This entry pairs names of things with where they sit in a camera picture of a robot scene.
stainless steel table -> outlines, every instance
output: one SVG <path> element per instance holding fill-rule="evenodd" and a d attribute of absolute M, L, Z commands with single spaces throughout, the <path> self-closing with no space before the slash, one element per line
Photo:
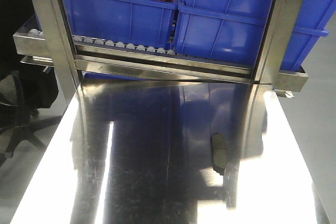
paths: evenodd
<path fill-rule="evenodd" d="M 329 223 L 272 87 L 84 80 L 18 223 Z"/>

gray floor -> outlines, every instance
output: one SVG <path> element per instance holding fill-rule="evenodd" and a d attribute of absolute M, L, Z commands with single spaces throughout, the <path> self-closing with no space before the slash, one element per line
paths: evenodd
<path fill-rule="evenodd" d="M 336 15 L 329 37 L 320 39 L 303 67 L 310 79 L 293 100 L 280 98 L 294 135 L 310 169 L 330 222 L 336 224 Z M 40 117 L 62 114 L 60 95 Z M 48 143 L 56 127 L 37 132 Z M 0 224 L 8 224 L 41 159 L 41 153 L 22 142 L 13 159 L 0 168 Z"/>
<path fill-rule="evenodd" d="M 295 99 L 280 99 L 332 224 L 336 223 L 336 15 L 330 35 L 310 52 L 309 80 Z"/>

white roller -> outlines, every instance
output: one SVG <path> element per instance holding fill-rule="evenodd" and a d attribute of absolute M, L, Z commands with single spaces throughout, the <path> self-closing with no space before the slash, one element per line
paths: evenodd
<path fill-rule="evenodd" d="M 99 44 L 99 45 L 104 45 L 104 41 L 102 39 L 96 39 L 94 41 L 95 44 Z"/>
<path fill-rule="evenodd" d="M 84 39 L 84 42 L 86 42 L 86 43 L 93 43 L 93 39 L 91 37 L 86 37 Z"/>
<path fill-rule="evenodd" d="M 74 35 L 73 40 L 74 40 L 74 41 L 82 42 L 82 41 L 83 41 L 83 38 L 80 37 L 79 35 Z"/>
<path fill-rule="evenodd" d="M 168 54 L 168 55 L 175 55 L 176 53 L 175 53 L 175 51 L 174 51 L 173 49 L 169 49 L 169 50 L 167 51 L 167 54 Z"/>
<path fill-rule="evenodd" d="M 135 45 L 132 44 L 132 43 L 128 43 L 127 46 L 126 46 L 126 48 L 128 48 L 128 49 L 135 49 Z"/>
<path fill-rule="evenodd" d="M 152 46 L 147 47 L 147 52 L 155 52 L 155 48 Z"/>
<path fill-rule="evenodd" d="M 137 50 L 139 51 L 146 51 L 146 48 L 143 45 L 138 45 Z"/>
<path fill-rule="evenodd" d="M 31 29 L 29 32 L 28 32 L 29 35 L 36 35 L 36 36 L 39 36 L 40 35 L 40 31 L 33 28 Z"/>
<path fill-rule="evenodd" d="M 110 46 L 110 47 L 114 47 L 114 41 L 112 41 L 112 40 L 107 40 L 107 41 L 105 42 L 105 45 L 106 45 L 106 46 Z"/>
<path fill-rule="evenodd" d="M 122 48 L 125 48 L 125 44 L 124 44 L 124 42 L 117 42 L 116 43 L 116 47 L 122 47 Z"/>
<path fill-rule="evenodd" d="M 165 54 L 165 53 L 166 53 L 166 50 L 164 50 L 164 48 L 160 47 L 160 48 L 158 48 L 157 52 L 158 52 L 159 54 Z"/>

metal post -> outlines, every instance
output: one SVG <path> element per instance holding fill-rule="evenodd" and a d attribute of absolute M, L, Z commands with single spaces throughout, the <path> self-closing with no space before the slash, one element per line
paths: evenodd
<path fill-rule="evenodd" d="M 303 0 L 275 0 L 254 71 L 254 81 L 275 84 Z"/>
<path fill-rule="evenodd" d="M 46 38 L 67 104 L 70 103 L 80 78 L 74 62 L 76 49 L 62 0 L 32 0 Z"/>

metal rack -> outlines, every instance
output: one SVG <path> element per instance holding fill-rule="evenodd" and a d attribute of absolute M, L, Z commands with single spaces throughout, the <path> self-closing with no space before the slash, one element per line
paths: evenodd
<path fill-rule="evenodd" d="M 33 0 L 44 37 L 28 35 L 34 18 L 15 34 L 22 62 L 55 67 L 67 103 L 80 83 L 81 71 L 153 80 L 221 81 L 272 84 L 299 92 L 308 79 L 299 72 L 279 71 L 303 0 L 274 0 L 254 69 L 189 56 L 138 52 L 74 42 L 62 0 Z"/>

